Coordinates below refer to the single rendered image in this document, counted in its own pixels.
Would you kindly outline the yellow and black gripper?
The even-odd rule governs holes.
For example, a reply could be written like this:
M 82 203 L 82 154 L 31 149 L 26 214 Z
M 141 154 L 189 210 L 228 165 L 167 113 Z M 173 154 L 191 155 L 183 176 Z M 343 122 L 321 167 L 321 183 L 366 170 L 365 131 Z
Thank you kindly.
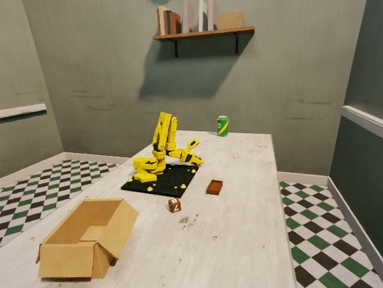
M 198 144 L 199 144 L 199 141 L 193 138 L 190 142 L 188 142 L 187 148 L 185 149 L 179 148 L 179 150 L 181 150 L 182 152 L 182 156 L 179 158 L 180 162 L 184 162 L 186 164 L 190 164 L 191 162 L 204 164 L 204 161 L 195 158 L 197 157 L 196 154 L 190 152 L 191 149 L 196 147 Z

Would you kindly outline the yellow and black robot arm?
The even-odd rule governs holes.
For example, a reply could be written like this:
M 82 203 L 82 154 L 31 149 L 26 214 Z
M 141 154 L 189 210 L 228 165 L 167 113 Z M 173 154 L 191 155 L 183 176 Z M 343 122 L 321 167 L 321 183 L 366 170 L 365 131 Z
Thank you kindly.
M 152 141 L 152 147 L 154 147 L 152 153 L 154 158 L 149 159 L 147 157 L 139 157 L 134 161 L 135 168 L 137 169 L 137 174 L 134 175 L 135 180 L 139 180 L 141 183 L 156 181 L 156 175 L 163 174 L 163 170 L 166 168 L 166 156 L 175 158 L 180 158 L 182 156 L 181 150 L 175 149 L 177 121 L 177 118 L 173 117 L 171 114 L 160 113 L 160 118 Z

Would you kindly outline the green drink can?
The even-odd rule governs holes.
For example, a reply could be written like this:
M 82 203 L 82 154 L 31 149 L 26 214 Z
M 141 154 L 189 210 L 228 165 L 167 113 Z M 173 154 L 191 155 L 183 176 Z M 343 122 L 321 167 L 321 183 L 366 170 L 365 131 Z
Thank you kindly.
M 222 137 L 228 135 L 227 116 L 219 116 L 219 118 L 217 119 L 217 134 Z

